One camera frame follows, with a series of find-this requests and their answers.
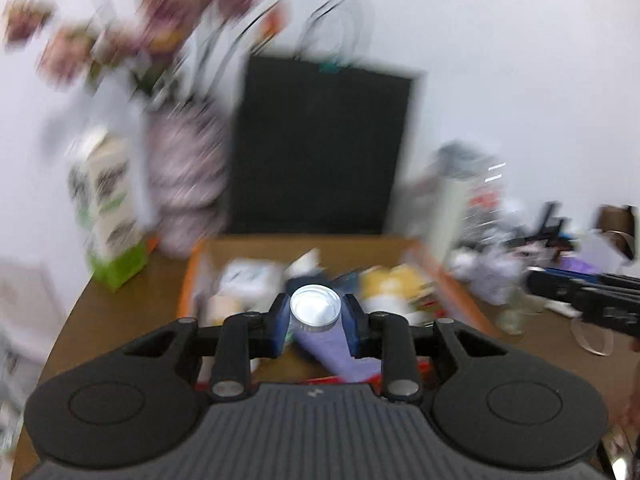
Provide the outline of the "green white milk carton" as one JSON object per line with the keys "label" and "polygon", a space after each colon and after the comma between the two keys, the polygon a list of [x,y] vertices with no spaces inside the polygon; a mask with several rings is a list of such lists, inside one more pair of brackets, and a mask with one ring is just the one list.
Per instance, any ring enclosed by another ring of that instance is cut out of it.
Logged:
{"label": "green white milk carton", "polygon": [[96,125],[73,140],[66,158],[67,188],[92,277],[119,289],[148,263],[128,143]]}

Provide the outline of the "clear glass cup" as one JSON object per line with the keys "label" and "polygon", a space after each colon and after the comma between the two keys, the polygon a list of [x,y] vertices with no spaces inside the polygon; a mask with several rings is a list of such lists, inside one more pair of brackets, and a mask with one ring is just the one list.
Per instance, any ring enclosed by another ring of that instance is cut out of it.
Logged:
{"label": "clear glass cup", "polygon": [[510,336],[523,335],[527,320],[544,312],[546,302],[544,298],[531,295],[523,286],[513,285],[496,324]]}

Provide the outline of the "purple knitted cloth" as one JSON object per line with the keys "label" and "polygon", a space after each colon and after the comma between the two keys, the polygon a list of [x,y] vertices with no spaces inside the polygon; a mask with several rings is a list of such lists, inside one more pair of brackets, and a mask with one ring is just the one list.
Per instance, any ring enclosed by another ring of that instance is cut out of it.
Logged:
{"label": "purple knitted cloth", "polygon": [[370,382],[380,374],[380,361],[373,358],[355,359],[349,354],[341,320],[340,316],[326,332],[306,332],[294,326],[291,315],[293,337],[341,382]]}

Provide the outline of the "white jar lid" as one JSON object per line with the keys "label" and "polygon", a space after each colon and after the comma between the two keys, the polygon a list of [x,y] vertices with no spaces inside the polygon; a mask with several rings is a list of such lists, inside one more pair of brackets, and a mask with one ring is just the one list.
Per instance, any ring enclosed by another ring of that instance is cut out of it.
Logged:
{"label": "white jar lid", "polygon": [[332,288],[310,284],[293,292],[290,308],[296,328],[306,332],[326,332],[340,318],[342,300]]}

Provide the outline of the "purple flower vase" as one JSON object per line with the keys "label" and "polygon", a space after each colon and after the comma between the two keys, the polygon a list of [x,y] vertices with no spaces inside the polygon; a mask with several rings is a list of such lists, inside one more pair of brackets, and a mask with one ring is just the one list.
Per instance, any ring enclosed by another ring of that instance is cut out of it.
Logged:
{"label": "purple flower vase", "polygon": [[189,257],[227,221],[229,118],[212,99],[166,102],[146,114],[145,144],[158,246]]}

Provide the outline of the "dried pink flowers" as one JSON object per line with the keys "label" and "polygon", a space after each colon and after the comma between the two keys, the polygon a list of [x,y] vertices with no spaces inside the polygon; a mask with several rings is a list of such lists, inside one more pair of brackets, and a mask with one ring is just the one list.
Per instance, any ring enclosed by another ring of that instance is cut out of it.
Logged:
{"label": "dried pink flowers", "polygon": [[110,73],[127,75],[133,94],[154,108],[209,108],[235,51],[252,30],[259,50],[285,26],[283,3],[258,9],[259,0],[137,0],[129,18],[115,0],[92,0],[87,21],[64,22],[53,0],[8,0],[1,14],[2,41],[25,47],[51,32],[38,70],[51,84],[83,79],[98,88]]}

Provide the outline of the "red cardboard box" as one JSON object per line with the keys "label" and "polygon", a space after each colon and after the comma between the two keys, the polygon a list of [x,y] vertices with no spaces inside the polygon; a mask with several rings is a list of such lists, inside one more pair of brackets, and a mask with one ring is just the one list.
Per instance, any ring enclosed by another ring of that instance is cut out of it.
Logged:
{"label": "red cardboard box", "polygon": [[366,312],[386,311],[411,325],[456,318],[496,330],[471,297],[418,240],[372,235],[231,235],[201,240],[191,252],[177,314],[218,325],[244,311],[265,312],[288,295],[288,339],[325,368],[316,373],[292,356],[262,364],[266,382],[378,382],[374,359],[347,350],[341,304],[355,296]]}

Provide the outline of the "white thermos bottle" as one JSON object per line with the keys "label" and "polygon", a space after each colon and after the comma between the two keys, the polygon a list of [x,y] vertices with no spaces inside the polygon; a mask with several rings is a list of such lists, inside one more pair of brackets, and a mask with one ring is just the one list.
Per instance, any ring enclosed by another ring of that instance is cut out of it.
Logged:
{"label": "white thermos bottle", "polygon": [[407,232],[444,264],[464,244],[495,235],[506,162],[462,141],[442,144],[426,175],[410,185]]}

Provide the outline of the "wrapped tissue pack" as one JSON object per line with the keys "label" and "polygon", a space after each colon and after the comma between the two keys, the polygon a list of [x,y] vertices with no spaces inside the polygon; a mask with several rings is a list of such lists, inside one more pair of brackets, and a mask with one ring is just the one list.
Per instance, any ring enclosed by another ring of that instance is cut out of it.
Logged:
{"label": "wrapped tissue pack", "polygon": [[280,294],[284,266],[272,260],[235,258],[222,269],[217,294],[238,300],[246,310],[268,309]]}

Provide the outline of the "black paper bag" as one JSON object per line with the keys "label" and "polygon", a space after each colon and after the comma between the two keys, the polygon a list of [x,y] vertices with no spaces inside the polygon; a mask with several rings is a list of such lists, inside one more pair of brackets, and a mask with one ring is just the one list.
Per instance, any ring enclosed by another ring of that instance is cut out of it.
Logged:
{"label": "black paper bag", "polygon": [[328,0],[292,54],[253,54],[235,116],[229,234],[380,234],[417,73],[352,64],[363,19],[334,55],[311,36],[348,0]]}

